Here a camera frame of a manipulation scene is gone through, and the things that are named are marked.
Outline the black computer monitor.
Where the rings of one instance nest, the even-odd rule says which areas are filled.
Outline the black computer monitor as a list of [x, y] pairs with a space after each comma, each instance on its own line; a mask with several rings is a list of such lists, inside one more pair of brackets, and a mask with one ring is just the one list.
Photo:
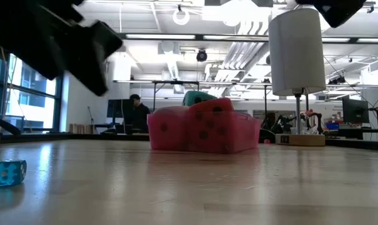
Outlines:
[[345, 123], [369, 123], [369, 107], [367, 101], [343, 99], [342, 109]]
[[110, 99], [107, 105], [107, 117], [132, 119], [133, 106], [130, 99]]

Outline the pink translucent plastic bin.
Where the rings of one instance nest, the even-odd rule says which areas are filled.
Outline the pink translucent plastic bin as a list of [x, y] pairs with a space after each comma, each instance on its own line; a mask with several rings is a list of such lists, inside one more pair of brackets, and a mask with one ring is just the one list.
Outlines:
[[248, 149], [254, 149], [258, 145], [258, 135], [261, 122], [248, 114], [233, 111], [231, 125], [231, 148], [226, 154], [238, 153]]

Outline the large green foam die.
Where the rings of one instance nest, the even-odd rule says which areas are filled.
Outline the large green foam die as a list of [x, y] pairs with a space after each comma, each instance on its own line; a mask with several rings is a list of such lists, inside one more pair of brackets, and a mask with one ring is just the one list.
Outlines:
[[201, 91], [188, 91], [182, 100], [183, 106], [192, 106], [204, 101], [215, 100], [217, 97]]

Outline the person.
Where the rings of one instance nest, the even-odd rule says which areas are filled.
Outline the person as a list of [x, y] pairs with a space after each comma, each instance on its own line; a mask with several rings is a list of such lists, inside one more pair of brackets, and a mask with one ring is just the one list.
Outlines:
[[148, 132], [147, 115], [150, 110], [141, 102], [138, 94], [132, 94], [129, 98], [133, 103], [132, 124], [136, 129], [140, 129], [145, 133]]

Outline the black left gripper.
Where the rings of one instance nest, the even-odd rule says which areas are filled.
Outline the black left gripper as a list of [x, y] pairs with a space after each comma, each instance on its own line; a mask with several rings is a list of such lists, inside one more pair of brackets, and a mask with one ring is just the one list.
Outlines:
[[97, 96], [107, 91], [104, 61], [123, 44], [119, 35], [105, 22], [96, 20], [80, 25], [84, 17], [73, 8], [85, 0], [47, 0], [47, 11], [54, 17], [55, 40], [66, 69]]

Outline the background robot arms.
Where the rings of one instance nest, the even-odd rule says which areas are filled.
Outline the background robot arms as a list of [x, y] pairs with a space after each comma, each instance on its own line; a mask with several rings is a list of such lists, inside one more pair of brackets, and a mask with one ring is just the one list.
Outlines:
[[[297, 128], [293, 122], [297, 121], [297, 117], [284, 117], [279, 115], [275, 123], [269, 129], [274, 134], [295, 133]], [[300, 134], [323, 134], [322, 114], [314, 112], [312, 109], [300, 113]]]

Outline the row of wooden blocks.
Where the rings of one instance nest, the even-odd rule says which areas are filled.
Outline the row of wooden blocks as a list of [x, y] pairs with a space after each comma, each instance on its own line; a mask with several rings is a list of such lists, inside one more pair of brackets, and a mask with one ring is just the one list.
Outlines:
[[95, 134], [93, 125], [69, 124], [69, 132], [73, 134]]

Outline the small cyan translucent die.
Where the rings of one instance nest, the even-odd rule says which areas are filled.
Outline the small cyan translucent die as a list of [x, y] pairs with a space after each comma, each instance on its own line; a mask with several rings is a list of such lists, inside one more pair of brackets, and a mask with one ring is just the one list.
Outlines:
[[21, 184], [27, 171], [25, 160], [0, 160], [0, 187]]

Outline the red foam die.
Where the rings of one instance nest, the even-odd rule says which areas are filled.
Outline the red foam die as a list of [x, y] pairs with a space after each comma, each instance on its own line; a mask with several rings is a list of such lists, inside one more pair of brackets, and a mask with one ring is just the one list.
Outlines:
[[231, 148], [232, 102], [220, 98], [197, 103], [187, 114], [191, 150], [226, 154]]

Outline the white shade table lamp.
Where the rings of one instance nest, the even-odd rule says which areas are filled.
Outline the white shade table lamp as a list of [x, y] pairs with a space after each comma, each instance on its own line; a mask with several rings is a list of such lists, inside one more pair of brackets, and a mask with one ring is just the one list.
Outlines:
[[301, 96], [326, 89], [319, 13], [296, 9], [276, 16], [269, 23], [272, 93], [296, 99], [296, 133], [276, 134], [276, 144], [319, 147], [322, 134], [302, 134]]

